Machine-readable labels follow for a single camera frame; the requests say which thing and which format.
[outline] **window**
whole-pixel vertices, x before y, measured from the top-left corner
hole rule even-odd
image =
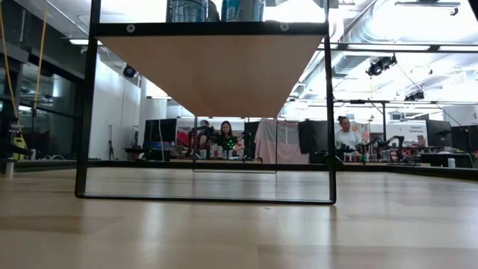
[[[7,70],[0,67],[0,94],[5,94],[7,88]]]
[[[20,90],[20,102],[32,106],[37,89],[38,67],[34,64],[23,65],[23,80]],[[40,73],[37,107],[75,114],[76,83],[73,83],[48,70]]]
[[[53,155],[61,155],[65,159],[75,157],[76,119],[37,110],[33,126],[31,116],[31,108],[20,105],[19,124],[23,126],[23,137],[27,147],[36,150],[37,158]]]

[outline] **white wall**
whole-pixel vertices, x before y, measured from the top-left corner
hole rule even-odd
[[[449,105],[443,108],[443,120],[449,121],[452,127],[478,125],[478,105]]]
[[[144,130],[147,120],[166,119],[167,100],[166,99],[147,99],[147,96],[164,97],[167,94],[158,86],[153,84],[147,78],[141,78],[141,98],[140,98],[140,117],[138,129],[138,145],[143,146]]]
[[[133,140],[133,126],[138,125],[139,114],[140,89],[97,58],[90,158],[108,160],[108,125],[112,125],[114,156],[125,160],[123,148],[130,146],[130,138]]]
[[[388,122],[387,123],[387,138],[394,135],[401,135],[405,137],[405,142],[418,142],[418,135],[423,135],[426,145],[428,145],[426,134],[426,121],[416,122]]]
[[[181,105],[168,105],[166,118],[174,119],[176,117],[194,117],[194,115]]]

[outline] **stage light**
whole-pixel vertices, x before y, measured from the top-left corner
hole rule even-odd
[[[136,69],[130,67],[129,65],[126,65],[122,73],[126,78],[133,78],[136,75]]]
[[[395,64],[398,64],[395,54],[392,57],[380,57],[377,61],[371,61],[370,67],[365,72],[369,76],[380,75]]]
[[[422,90],[419,90],[415,93],[405,96],[405,101],[418,101],[423,99],[425,99],[425,93]]]

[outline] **ceiling light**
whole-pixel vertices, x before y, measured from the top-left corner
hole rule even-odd
[[[372,50],[372,51],[426,51],[430,48],[427,45],[388,45],[388,44],[349,44],[348,50]]]
[[[242,120],[241,117],[212,117],[215,120]]]
[[[69,42],[72,45],[88,46],[88,39],[70,39]],[[98,41],[98,46],[103,46],[103,43]]]
[[[440,46],[439,51],[478,52],[478,45],[474,46]]]
[[[20,105],[20,106],[18,107],[18,109],[19,109],[20,111],[31,111],[31,108],[26,107],[26,106],[24,106],[24,105]]]

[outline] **light wood floor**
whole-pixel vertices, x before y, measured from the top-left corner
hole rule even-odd
[[[329,174],[101,168],[88,170],[87,193],[149,197],[328,200]]]
[[[88,188],[106,191],[114,185],[105,182],[117,179],[118,191],[156,194],[164,190],[154,173],[98,168]],[[235,180],[248,179],[241,175]],[[74,176],[65,170],[0,179],[1,269],[478,268],[474,182],[339,173],[338,203],[328,207],[78,200]],[[278,179],[295,177],[300,185],[300,176]],[[207,193],[215,194],[203,188],[198,195]]]

